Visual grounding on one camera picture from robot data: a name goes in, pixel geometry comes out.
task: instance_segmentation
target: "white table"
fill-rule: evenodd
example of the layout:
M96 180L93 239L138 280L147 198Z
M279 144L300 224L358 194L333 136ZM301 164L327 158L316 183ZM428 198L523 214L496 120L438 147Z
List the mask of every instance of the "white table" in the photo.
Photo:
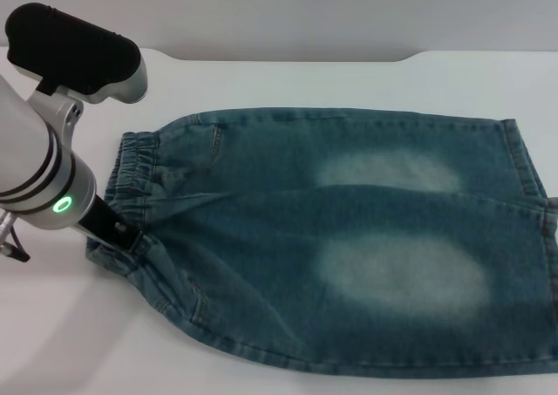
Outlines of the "white table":
M0 48L0 73L27 98L36 82L19 75L5 54ZM132 106L114 100L86 106L76 129L74 150L100 190L125 131L152 131L216 109L333 106L515 118L548 193L558 195L558 53L442 51L370 64L189 62L143 54L146 98ZM131 285L86 261L78 233L21 221L17 229L32 259L0 259L2 395L558 393L558 375L384 380L250 363L175 329Z

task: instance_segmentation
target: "white background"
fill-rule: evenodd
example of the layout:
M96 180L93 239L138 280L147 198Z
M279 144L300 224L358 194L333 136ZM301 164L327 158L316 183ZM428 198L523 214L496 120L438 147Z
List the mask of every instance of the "white background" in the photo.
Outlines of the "white background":
M558 50L557 0L0 0L0 22L32 1L184 59L376 61L426 50Z

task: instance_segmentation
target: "blue denim fabric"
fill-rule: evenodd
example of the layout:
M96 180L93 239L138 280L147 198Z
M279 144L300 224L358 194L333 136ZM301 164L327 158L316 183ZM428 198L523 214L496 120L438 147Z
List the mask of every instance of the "blue denim fabric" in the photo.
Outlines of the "blue denim fabric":
M89 243L189 336L317 373L558 371L558 204L513 120L206 112L126 133Z

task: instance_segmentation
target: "faded denim patch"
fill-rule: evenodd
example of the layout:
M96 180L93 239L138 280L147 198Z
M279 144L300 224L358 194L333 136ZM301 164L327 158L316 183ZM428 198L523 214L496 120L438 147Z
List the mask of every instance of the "faded denim patch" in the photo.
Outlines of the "faded denim patch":
M189 336L384 378L558 371L558 205L513 120L244 109L126 133L89 242Z

